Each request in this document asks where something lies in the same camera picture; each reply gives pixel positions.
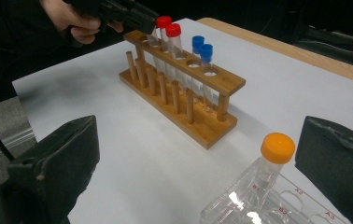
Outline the wooden test tube rack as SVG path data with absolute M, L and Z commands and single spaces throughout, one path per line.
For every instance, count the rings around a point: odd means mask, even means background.
M 132 31 L 124 38 L 135 45 L 136 53 L 126 53 L 129 68 L 120 73 L 120 80 L 202 147 L 212 147 L 236 125 L 237 118 L 228 108 L 230 97 L 246 84 L 242 77 L 214 64 L 204 70 L 199 59 L 187 51 L 182 52 L 180 59 L 175 59 L 160 47 L 152 47 L 146 35 L 139 31 Z M 147 54 L 213 90 L 216 93 L 213 110 L 205 111 L 203 98 L 197 103 L 193 101 L 192 88 L 182 92 L 175 80 L 169 81 L 146 61 Z

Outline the metal floor rail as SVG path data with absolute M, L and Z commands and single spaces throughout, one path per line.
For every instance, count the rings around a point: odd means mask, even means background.
M 1 140 L 6 149 L 16 157 L 29 146 L 36 143 L 35 134 L 31 129 L 25 129 L 19 133 L 12 134 Z

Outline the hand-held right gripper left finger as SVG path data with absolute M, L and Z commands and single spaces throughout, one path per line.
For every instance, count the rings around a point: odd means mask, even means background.
M 71 120 L 7 166 L 23 224 L 62 224 L 100 160 L 96 117 Z

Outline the orange capped clear tube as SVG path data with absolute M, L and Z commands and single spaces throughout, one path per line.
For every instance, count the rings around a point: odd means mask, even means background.
M 260 211 L 284 164 L 295 151 L 294 142 L 283 133 L 269 133 L 261 143 L 261 157 L 244 197 L 243 224 L 261 224 Z

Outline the blue capped clear tube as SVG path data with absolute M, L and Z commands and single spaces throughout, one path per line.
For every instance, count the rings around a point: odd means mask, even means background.
M 201 56 L 201 68 L 202 72 L 207 77 L 212 77 L 216 74 L 213 64 L 212 64 L 212 56 L 213 56 L 213 46 L 211 44 L 203 44 L 199 48 L 199 53 Z M 206 112 L 212 112 L 214 110 L 213 104 L 213 90 L 207 85 L 203 85 L 203 99 L 205 105 Z
M 198 68 L 201 66 L 200 47 L 204 44 L 204 42 L 205 42 L 205 38 L 201 35 L 196 35 L 191 39 L 191 47 L 192 47 L 191 54 L 193 56 L 193 63 L 191 64 L 191 66 L 193 68 Z M 194 92 L 193 102 L 198 103 L 200 101 L 200 96 L 201 96 L 201 92 L 200 92 L 201 83 L 195 78 L 193 78 L 191 81 L 192 81 L 191 87 Z

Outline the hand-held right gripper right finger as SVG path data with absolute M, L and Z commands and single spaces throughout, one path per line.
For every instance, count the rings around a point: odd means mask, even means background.
M 295 167 L 353 224 L 353 131 L 306 117 Z

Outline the white table cover sheet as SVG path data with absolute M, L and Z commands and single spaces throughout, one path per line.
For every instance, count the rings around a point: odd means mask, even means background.
M 246 84 L 230 100 L 236 126 L 203 148 L 119 77 L 120 42 L 14 84 L 37 138 L 69 120 L 97 119 L 101 159 L 70 213 L 72 224 L 198 224 L 201 210 L 260 154 L 272 132 L 298 138 L 306 116 L 353 130 L 353 65 L 212 18 L 181 21 L 215 64 Z

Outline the red capped clear tube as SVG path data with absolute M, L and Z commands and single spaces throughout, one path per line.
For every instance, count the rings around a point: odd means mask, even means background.
M 155 38 L 155 43 L 160 48 L 161 52 L 168 52 L 168 41 L 169 38 L 166 35 L 165 28 L 172 23 L 170 16 L 160 16 L 156 20 L 156 28 L 152 32 L 152 36 Z M 172 69 L 170 65 L 159 58 L 154 58 L 156 70 L 158 73 L 164 73 L 169 80 L 172 80 Z
M 168 37 L 168 51 L 175 60 L 183 60 L 185 54 L 181 44 L 181 27 L 178 23 L 171 23 L 165 27 L 166 36 Z M 179 88 L 182 92 L 187 89 L 186 75 L 173 65 L 170 66 L 171 78 L 178 82 Z

